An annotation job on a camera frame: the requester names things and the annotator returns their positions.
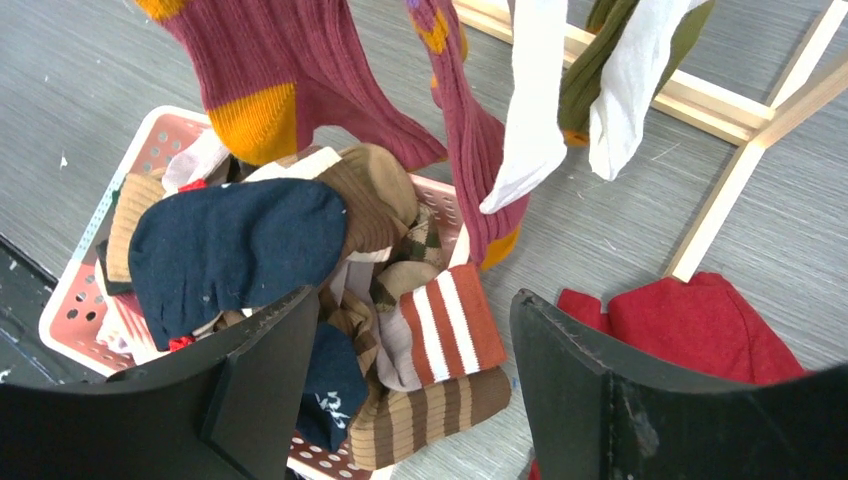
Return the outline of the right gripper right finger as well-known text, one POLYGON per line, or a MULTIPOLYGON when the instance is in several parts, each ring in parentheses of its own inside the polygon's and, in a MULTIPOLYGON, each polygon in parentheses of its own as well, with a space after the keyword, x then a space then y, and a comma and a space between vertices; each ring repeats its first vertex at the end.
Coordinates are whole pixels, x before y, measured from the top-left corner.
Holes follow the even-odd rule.
POLYGON ((843 479, 847 368, 769 386, 686 369, 534 292, 510 330, 544 479, 843 479))

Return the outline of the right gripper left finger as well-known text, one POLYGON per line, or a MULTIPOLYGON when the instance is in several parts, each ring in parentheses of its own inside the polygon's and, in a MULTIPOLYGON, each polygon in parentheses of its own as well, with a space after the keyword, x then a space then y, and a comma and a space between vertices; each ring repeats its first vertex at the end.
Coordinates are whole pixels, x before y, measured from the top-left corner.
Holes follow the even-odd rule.
POLYGON ((301 287, 102 383, 1 388, 5 479, 283 479, 319 301, 301 287))

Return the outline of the navy sock red cuff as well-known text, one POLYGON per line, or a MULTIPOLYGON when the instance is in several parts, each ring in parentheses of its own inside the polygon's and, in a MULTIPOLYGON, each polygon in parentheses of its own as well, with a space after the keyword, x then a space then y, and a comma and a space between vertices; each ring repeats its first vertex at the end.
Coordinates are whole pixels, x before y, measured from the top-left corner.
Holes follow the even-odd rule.
POLYGON ((224 311, 321 284, 341 258, 346 227, 344 200, 315 180, 205 187, 155 203, 133 233, 128 264, 156 348, 224 311))

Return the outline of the maroon purple orange striped sock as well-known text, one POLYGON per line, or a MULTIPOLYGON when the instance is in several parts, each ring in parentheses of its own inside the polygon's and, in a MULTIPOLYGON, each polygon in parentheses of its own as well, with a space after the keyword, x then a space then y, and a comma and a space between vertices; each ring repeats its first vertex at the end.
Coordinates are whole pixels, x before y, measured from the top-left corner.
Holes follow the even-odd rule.
POLYGON ((529 204, 524 196, 494 214, 480 211, 503 162, 504 124, 475 99, 464 72, 463 28, 450 1, 408 1, 406 8, 430 58, 434 97, 443 113, 447 158, 470 239, 471 259, 484 269, 513 250, 529 204))

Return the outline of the maroon orange heel sock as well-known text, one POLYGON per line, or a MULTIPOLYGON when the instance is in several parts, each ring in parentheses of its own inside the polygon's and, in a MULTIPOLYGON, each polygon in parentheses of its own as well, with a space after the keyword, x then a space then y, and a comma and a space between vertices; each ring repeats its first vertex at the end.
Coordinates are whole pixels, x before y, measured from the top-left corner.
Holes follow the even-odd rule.
POLYGON ((446 156, 384 95, 344 1, 141 1, 186 50, 221 142, 256 166, 297 153, 337 126, 389 150, 408 170, 446 156))

